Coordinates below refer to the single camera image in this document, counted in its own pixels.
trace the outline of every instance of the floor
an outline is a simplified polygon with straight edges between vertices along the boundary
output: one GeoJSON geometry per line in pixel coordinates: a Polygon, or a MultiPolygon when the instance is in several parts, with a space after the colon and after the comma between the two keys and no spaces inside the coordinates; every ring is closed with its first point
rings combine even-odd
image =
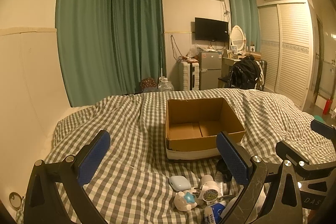
{"type": "Polygon", "coordinates": [[[329,126],[331,126],[332,124],[336,126],[336,120],[333,120],[331,118],[331,114],[328,113],[327,115],[323,115],[323,109],[321,109],[320,107],[318,107],[317,105],[314,105],[314,107],[310,108],[307,113],[309,113],[310,115],[314,116],[314,115],[319,115],[320,117],[322,117],[322,119],[325,121],[325,123],[329,126]]]}

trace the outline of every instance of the television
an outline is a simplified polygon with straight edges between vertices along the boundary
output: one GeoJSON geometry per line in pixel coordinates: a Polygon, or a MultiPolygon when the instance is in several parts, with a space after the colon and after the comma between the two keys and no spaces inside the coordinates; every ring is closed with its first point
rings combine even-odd
{"type": "Polygon", "coordinates": [[[195,17],[196,40],[229,42],[228,29],[228,22],[195,17]]]}

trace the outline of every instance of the black bag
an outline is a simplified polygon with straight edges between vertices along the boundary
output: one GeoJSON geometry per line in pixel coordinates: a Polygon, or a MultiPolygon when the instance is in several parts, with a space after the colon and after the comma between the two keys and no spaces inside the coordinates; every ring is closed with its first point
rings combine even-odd
{"type": "Polygon", "coordinates": [[[246,56],[232,66],[228,87],[242,90],[254,89],[260,72],[260,67],[254,61],[254,57],[246,56]]]}

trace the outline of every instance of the bed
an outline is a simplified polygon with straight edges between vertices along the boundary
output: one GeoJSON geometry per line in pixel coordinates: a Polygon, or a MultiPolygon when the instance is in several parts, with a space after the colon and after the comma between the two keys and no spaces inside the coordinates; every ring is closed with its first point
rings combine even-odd
{"type": "MultiPolygon", "coordinates": [[[[110,96],[58,122],[47,163],[76,154],[99,130],[111,135],[111,147],[92,181],[84,188],[108,223],[201,223],[203,209],[180,212],[173,206],[171,175],[192,186],[216,173],[218,159],[171,163],[165,154],[165,105],[168,99],[224,97],[246,129],[241,145],[251,155],[280,163],[275,145],[285,140],[312,164],[336,160],[332,142],[310,130],[313,117],[282,95],[257,90],[214,89],[110,96]]],[[[227,193],[237,195],[234,180],[227,193]]],[[[59,192],[72,221],[79,223],[62,185],[59,192]]],[[[303,222],[307,210],[304,209],[303,222]]],[[[17,213],[23,223],[23,209],[17,213]]]]}

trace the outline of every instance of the sliding wardrobe door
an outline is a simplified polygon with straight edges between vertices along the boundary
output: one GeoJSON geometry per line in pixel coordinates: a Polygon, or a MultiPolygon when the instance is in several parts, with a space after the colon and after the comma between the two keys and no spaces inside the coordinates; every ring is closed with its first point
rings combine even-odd
{"type": "Polygon", "coordinates": [[[309,5],[278,4],[280,58],[275,92],[302,108],[312,72],[313,32],[309,5]]]}
{"type": "Polygon", "coordinates": [[[280,31],[276,5],[259,7],[261,57],[267,61],[265,91],[274,92],[278,76],[280,31]]]}

